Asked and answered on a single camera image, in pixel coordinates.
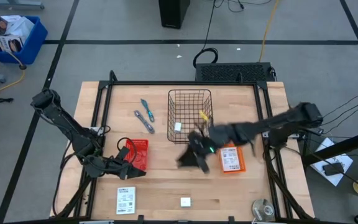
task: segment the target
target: blue plastic bin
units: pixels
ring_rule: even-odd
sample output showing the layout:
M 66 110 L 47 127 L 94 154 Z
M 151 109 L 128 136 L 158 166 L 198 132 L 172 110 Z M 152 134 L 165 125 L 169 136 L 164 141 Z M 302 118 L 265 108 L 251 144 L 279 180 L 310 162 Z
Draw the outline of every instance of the blue plastic bin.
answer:
M 37 16 L 26 16 L 31 22 L 34 23 L 34 27 L 30 32 L 24 46 L 20 52 L 13 53 L 23 64 L 31 65 L 34 63 L 41 46 L 48 35 L 48 31 L 42 25 L 40 18 Z M 0 49 L 0 62 L 2 63 L 19 63 L 7 52 L 3 52 Z

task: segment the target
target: wire basket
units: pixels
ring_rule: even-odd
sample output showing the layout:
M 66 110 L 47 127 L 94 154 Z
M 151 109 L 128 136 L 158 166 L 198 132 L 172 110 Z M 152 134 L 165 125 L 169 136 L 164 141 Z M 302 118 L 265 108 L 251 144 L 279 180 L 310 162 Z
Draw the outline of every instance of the wire basket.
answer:
M 209 121 L 200 115 L 202 111 Z M 175 132 L 175 123 L 181 123 L 181 131 Z M 209 90 L 170 90 L 168 92 L 168 140 L 177 143 L 188 142 L 190 132 L 200 132 L 201 127 L 205 136 L 213 123 L 212 97 Z

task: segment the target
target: wooden table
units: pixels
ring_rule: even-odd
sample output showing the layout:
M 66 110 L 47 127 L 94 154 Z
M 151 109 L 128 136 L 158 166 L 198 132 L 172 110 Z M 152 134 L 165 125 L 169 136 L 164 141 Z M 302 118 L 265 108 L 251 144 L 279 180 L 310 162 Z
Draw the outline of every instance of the wooden table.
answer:
M 212 94 L 214 123 L 257 121 L 257 110 L 253 88 L 250 86 L 146 86 L 118 85 L 112 89 L 107 125 L 111 131 L 106 135 L 104 156 L 117 154 L 117 141 L 121 137 L 148 139 L 147 175 L 140 178 L 119 180 L 114 175 L 98 178 L 94 198 L 92 219 L 136 220 L 144 215 L 146 220 L 209 220 L 224 221 L 234 216 L 236 221 L 251 221 L 251 205 L 254 200 L 266 198 L 271 201 L 263 147 L 260 136 L 255 140 L 257 157 L 253 157 L 250 146 L 242 148 L 247 171 L 240 174 L 223 174 L 217 156 L 209 156 L 207 163 L 211 172 L 203 174 L 199 169 L 178 169 L 176 158 L 185 145 L 174 144 L 167 139 L 167 101 L 172 89 L 209 89 Z M 77 102 L 74 118 L 84 127 L 90 126 L 98 82 L 84 82 Z M 288 109 L 283 83 L 268 83 L 273 114 Z M 155 122 L 155 134 L 149 134 L 134 116 L 134 110 L 147 113 L 140 99 L 147 100 Z M 102 111 L 99 110 L 100 122 Z M 295 140 L 288 147 L 298 150 Z M 305 211 L 314 216 L 309 190 L 300 156 L 282 150 L 282 161 L 289 191 Z M 66 165 L 58 192 L 56 208 L 59 212 L 78 188 L 82 166 L 76 159 Z M 116 215 L 118 187 L 136 187 L 136 214 Z M 282 194 L 281 216 L 285 217 Z M 190 208 L 181 208 L 180 198 L 191 197 Z

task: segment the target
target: red basket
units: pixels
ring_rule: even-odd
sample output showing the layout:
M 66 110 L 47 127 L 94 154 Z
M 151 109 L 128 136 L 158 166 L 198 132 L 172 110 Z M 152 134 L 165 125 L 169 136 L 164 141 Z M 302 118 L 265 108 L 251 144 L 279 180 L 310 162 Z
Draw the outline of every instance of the red basket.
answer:
M 145 171 L 146 165 L 147 165 L 147 148 L 149 147 L 149 141 L 144 139 L 131 139 L 136 146 L 136 159 L 134 161 L 134 167 Z M 129 162 L 134 157 L 135 151 L 134 146 L 130 142 L 130 140 L 127 139 L 125 143 L 125 147 L 129 149 L 129 153 L 125 157 L 125 160 L 128 160 Z

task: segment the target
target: black metal frame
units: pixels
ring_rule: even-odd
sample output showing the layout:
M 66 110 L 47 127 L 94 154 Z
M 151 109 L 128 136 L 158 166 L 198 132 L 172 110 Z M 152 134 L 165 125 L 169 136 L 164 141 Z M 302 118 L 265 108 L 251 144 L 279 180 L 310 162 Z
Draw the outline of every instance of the black metal frame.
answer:
M 103 115 L 102 115 L 102 121 L 101 121 L 101 126 L 106 125 L 106 121 L 107 121 L 107 116 L 108 116 L 108 111 L 109 111 L 109 106 L 110 106 L 110 101 L 111 101 L 111 94 L 112 94 L 112 89 L 114 85 L 244 85 L 244 86 L 252 86 L 254 89 L 254 95 L 255 95 L 255 103 L 256 103 L 256 108 L 257 108 L 257 114 L 258 114 L 258 119 L 261 120 L 264 118 L 263 116 L 263 112 L 262 112 L 262 104 L 261 104 L 261 100 L 260 100 L 260 95 L 259 95 L 259 88 L 261 88 L 263 90 L 263 94 L 264 94 L 264 99 L 265 99 L 265 106 L 266 106 L 266 110 L 267 110 L 267 116 L 270 117 L 272 116 L 272 107 L 270 104 L 270 98 L 269 98 L 269 92 L 267 89 L 267 83 L 266 82 L 166 82 L 166 81 L 156 81 L 156 82 L 133 82 L 133 81 L 117 81 L 117 78 L 115 76 L 115 74 L 111 71 L 110 73 L 110 80 L 109 81 L 100 81 L 99 82 L 99 86 L 98 86 L 98 93 L 96 95 L 96 101 L 95 101 L 95 106 L 94 106 L 94 111 L 93 111 L 93 117 L 92 117 L 92 122 L 91 125 L 92 126 L 96 126 L 97 125 L 97 119 L 98 119 L 98 114 L 99 114 L 99 107 L 101 104 L 101 99 L 102 99 L 102 94 L 105 88 L 107 88 L 107 94 L 106 94 L 106 99 L 104 102 L 104 110 L 103 110 Z M 270 153 L 269 153 L 269 146 L 267 145 L 266 141 L 263 141 L 263 145 L 264 145 L 264 152 L 265 152 L 265 159 L 266 160 L 271 160 L 270 157 Z M 340 150 L 344 150 L 343 147 L 339 147 L 339 149 L 337 150 L 337 152 L 339 153 Z M 279 173 L 279 177 L 280 180 L 286 185 L 285 183 L 285 174 L 284 174 L 284 169 L 283 169 L 283 164 L 282 164 L 282 158 L 280 155 L 280 152 L 275 152 L 276 153 L 276 162 L 277 162 L 277 170 Z M 309 157 L 306 157 L 306 160 L 303 160 L 304 162 L 310 162 Z M 85 180 L 85 172 L 84 170 L 81 173 L 81 180 L 80 180 L 80 185 L 84 182 Z M 292 212 L 291 212 L 291 206 L 288 203 L 287 199 L 284 199 L 285 202 L 285 210 L 286 210 L 286 214 L 287 217 L 286 218 L 282 218 L 280 215 L 280 207 L 278 204 L 278 197 L 277 197 L 277 190 L 276 190 L 276 185 L 275 182 L 273 181 L 273 179 L 271 177 L 268 177 L 268 182 L 269 182 L 269 186 L 270 186 L 270 193 L 271 193 L 271 197 L 272 197 L 272 204 L 273 207 L 275 209 L 275 218 L 276 218 L 276 222 L 285 222 L 285 223 L 310 223 L 310 224 L 335 224 L 334 222 L 323 222 L 323 221 L 318 221 L 318 220 L 300 220 L 300 219 L 293 219 L 292 217 Z M 89 198 L 88 198 L 88 203 L 87 203 L 87 208 L 86 208 L 86 213 L 84 217 L 80 216 L 80 211 L 81 211 L 81 202 L 82 200 L 79 200 L 78 203 L 75 206 L 74 209 L 74 217 L 70 217 L 70 218 L 52 218 L 52 219 L 48 219 L 48 220 L 32 220 L 32 221 L 26 221 L 26 222 L 15 222 L 16 224 L 20 224 L 20 223 L 79 223 L 79 222 L 83 222 L 83 221 L 91 221 L 91 214 L 92 214 L 92 208 L 93 208 L 93 201 L 94 201 L 94 195 L 95 195 L 95 191 L 96 191 L 96 179 L 94 179 L 91 182 L 90 185 L 90 190 L 89 190 Z M 230 224 L 232 223 L 251 223 L 251 222 L 235 222 L 234 221 L 234 217 L 228 217 L 228 222 Z M 158 223 L 158 224 L 168 224 L 168 223 L 179 223 L 179 221 L 171 221 L 171 220 L 164 220 L 164 221 L 144 221 L 144 217 L 142 215 L 139 215 L 138 220 L 114 220 L 114 223 Z M 204 222 L 191 222 L 191 223 L 227 223 L 227 221 L 221 221 L 221 222 L 216 222 L 216 221 L 204 221 Z

